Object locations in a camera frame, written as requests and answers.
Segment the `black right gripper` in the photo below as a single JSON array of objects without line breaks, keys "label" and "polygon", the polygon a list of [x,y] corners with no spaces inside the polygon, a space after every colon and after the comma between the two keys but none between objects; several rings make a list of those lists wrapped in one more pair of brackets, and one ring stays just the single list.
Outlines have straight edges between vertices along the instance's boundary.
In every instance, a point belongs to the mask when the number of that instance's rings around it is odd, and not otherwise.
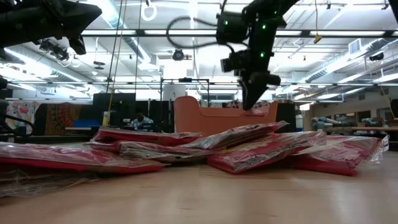
[{"label": "black right gripper", "polygon": [[260,97],[268,90],[267,84],[280,85],[280,77],[269,71],[270,59],[274,56],[272,46],[239,51],[241,67],[239,84],[242,86],[243,110],[255,108]]}]

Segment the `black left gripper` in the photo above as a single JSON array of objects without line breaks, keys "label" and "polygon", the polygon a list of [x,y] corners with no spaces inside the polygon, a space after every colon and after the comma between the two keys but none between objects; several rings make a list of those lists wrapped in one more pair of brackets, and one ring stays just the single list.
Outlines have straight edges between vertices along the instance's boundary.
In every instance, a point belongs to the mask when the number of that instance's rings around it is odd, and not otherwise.
[{"label": "black left gripper", "polygon": [[81,33],[101,14],[98,6],[67,0],[0,0],[0,48],[67,37],[76,54],[84,55]]}]

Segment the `orange plastic basket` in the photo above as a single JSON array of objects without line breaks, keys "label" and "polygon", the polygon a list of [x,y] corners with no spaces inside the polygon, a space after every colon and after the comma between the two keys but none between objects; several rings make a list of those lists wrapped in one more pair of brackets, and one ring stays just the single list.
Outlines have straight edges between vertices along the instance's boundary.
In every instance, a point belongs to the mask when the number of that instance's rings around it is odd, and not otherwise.
[{"label": "orange plastic basket", "polygon": [[201,107],[194,97],[181,96],[174,101],[175,131],[209,136],[239,126],[274,123],[277,107],[273,102],[264,116],[246,116],[240,108]]}]

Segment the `black cabinet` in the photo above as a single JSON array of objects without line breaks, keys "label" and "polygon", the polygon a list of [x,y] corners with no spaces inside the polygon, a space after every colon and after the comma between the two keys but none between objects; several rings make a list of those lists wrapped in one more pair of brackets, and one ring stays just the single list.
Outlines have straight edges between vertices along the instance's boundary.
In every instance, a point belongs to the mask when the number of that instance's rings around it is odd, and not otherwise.
[{"label": "black cabinet", "polygon": [[288,123],[275,131],[276,133],[296,132],[295,105],[293,103],[278,103],[276,121]]}]

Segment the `black overhead rig beam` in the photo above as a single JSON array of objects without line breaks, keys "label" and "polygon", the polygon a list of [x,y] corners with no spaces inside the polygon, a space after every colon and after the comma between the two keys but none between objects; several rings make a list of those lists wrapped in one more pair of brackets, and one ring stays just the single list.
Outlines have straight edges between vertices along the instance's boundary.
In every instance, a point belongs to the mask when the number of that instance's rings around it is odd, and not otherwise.
[{"label": "black overhead rig beam", "polygon": [[[166,30],[162,29],[126,29],[117,31],[114,29],[88,29],[82,32],[83,37],[114,37],[122,35],[126,37],[165,37]],[[297,30],[297,29],[278,29],[276,37],[301,37],[310,38],[315,35],[321,35],[324,38],[398,38],[398,30]],[[172,29],[170,36],[174,37],[214,37],[214,29]]]}]

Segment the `rolled fabric bundle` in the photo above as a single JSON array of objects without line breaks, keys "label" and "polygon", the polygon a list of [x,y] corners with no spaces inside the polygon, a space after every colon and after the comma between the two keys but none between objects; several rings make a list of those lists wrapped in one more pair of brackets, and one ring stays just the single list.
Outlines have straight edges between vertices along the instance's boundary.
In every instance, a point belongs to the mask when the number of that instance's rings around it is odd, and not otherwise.
[{"label": "rolled fabric bundle", "polygon": [[340,121],[336,121],[327,117],[313,117],[312,122],[315,129],[334,127],[341,124]]}]

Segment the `white cylinder tank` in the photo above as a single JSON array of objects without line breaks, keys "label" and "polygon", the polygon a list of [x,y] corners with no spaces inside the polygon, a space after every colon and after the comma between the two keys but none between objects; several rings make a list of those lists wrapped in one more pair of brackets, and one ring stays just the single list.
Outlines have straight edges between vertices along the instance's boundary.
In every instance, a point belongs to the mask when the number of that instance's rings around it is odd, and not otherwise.
[{"label": "white cylinder tank", "polygon": [[186,95],[185,85],[167,84],[162,89],[163,101],[175,101],[178,97]]}]

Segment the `dark patterned cloth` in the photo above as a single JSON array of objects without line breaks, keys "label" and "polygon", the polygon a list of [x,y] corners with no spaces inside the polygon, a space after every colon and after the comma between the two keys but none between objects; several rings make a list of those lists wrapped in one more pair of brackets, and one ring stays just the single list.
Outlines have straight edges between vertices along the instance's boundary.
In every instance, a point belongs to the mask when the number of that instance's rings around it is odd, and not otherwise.
[{"label": "dark patterned cloth", "polygon": [[80,111],[81,105],[71,103],[48,104],[45,135],[61,136],[66,134],[65,128],[73,127],[73,122],[79,118]]}]

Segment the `blue box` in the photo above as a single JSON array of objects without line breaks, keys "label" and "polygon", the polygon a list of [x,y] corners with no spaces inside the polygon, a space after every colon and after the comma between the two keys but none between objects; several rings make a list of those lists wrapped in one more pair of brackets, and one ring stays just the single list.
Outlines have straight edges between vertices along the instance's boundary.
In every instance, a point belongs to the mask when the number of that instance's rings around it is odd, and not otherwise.
[{"label": "blue box", "polygon": [[77,119],[73,121],[74,128],[90,128],[93,126],[100,126],[101,123],[97,120]]}]

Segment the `colourful floral cloth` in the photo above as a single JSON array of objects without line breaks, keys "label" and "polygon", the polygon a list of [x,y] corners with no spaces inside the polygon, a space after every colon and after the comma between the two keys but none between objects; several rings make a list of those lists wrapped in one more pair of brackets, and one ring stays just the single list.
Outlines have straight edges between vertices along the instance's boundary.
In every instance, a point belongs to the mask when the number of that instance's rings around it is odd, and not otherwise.
[{"label": "colourful floral cloth", "polygon": [[[37,101],[10,101],[7,106],[6,114],[34,123],[35,114],[39,106],[40,103]],[[13,119],[6,118],[6,123],[12,129],[23,130],[23,127],[25,127],[27,134],[32,132],[32,127],[22,121],[15,121]]]}]

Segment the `person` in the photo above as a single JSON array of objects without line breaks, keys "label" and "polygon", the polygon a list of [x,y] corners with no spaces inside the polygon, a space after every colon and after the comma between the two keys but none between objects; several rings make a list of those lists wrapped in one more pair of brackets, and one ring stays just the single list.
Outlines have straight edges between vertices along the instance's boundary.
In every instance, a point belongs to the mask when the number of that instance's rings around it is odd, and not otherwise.
[{"label": "person", "polygon": [[146,117],[142,112],[136,113],[136,118],[131,121],[130,127],[135,131],[150,132],[154,121]]}]

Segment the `white ceiling vent box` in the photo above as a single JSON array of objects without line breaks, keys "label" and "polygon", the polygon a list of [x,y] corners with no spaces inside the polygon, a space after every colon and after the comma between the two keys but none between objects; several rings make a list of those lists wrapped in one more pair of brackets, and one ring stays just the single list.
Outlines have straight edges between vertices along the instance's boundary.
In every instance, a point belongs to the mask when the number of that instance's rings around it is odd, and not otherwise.
[{"label": "white ceiling vent box", "polygon": [[348,44],[348,50],[350,55],[359,53],[361,49],[362,49],[361,39],[356,39]]}]

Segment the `wooden workbench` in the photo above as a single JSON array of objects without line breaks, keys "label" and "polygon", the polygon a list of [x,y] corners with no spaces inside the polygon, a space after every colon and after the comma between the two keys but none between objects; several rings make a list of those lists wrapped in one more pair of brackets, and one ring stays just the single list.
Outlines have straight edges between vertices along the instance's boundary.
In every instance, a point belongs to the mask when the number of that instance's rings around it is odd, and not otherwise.
[{"label": "wooden workbench", "polygon": [[327,127],[323,128],[325,132],[355,132],[355,131],[384,131],[392,132],[398,131],[397,127],[387,128],[387,127]]}]

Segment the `silver ceiling air duct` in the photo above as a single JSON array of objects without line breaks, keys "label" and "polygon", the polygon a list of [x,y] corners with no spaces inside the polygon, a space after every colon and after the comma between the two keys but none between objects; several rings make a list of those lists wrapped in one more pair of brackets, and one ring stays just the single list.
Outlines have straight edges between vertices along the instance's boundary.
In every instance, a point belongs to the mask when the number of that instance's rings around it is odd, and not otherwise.
[{"label": "silver ceiling air duct", "polygon": [[84,0],[84,3],[98,6],[102,14],[94,21],[89,29],[98,30],[99,34],[122,34],[122,40],[125,46],[137,56],[139,63],[155,65],[156,57],[142,46],[141,40],[129,19],[136,19],[137,24],[145,21],[144,9],[147,7],[141,0]]}]

